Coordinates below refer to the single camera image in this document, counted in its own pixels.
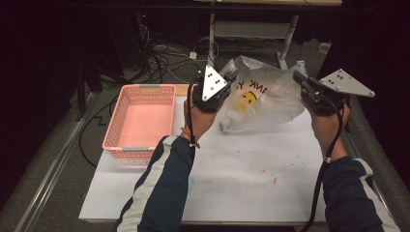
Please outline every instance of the basket handle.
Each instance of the basket handle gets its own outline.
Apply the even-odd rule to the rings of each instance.
[[[148,152],[152,151],[152,147],[125,147],[123,152]]]

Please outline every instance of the pink basket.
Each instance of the pink basket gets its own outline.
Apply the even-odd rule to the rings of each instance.
[[[148,160],[172,133],[175,85],[134,84],[121,89],[102,147],[117,159]]]

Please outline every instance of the navy jacket sleeve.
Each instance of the navy jacket sleeve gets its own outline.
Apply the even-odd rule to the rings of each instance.
[[[323,179],[330,231],[399,231],[372,190],[372,176],[362,159],[345,157],[331,162]]]
[[[114,231],[178,231],[193,157],[189,141],[170,135],[158,144]]]

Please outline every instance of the person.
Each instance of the person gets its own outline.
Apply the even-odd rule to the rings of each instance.
[[[304,105],[310,113],[311,126],[322,153],[326,153],[337,133],[337,116],[319,116]],[[186,101],[184,111],[187,115]],[[197,107],[191,109],[196,140],[213,125],[216,115],[203,113]],[[350,109],[344,106],[343,126],[349,116]],[[186,122],[179,136],[161,139],[113,230],[179,231],[193,160]],[[372,191],[371,178],[370,167],[362,159],[349,157],[339,138],[323,179],[325,215],[330,231],[399,231]]]

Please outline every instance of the plastic bag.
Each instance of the plastic bag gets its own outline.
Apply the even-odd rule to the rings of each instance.
[[[244,56],[229,61],[220,74],[238,70],[238,76],[217,119],[221,130],[268,131],[299,116],[305,108],[296,69],[308,75],[304,62],[284,71]]]

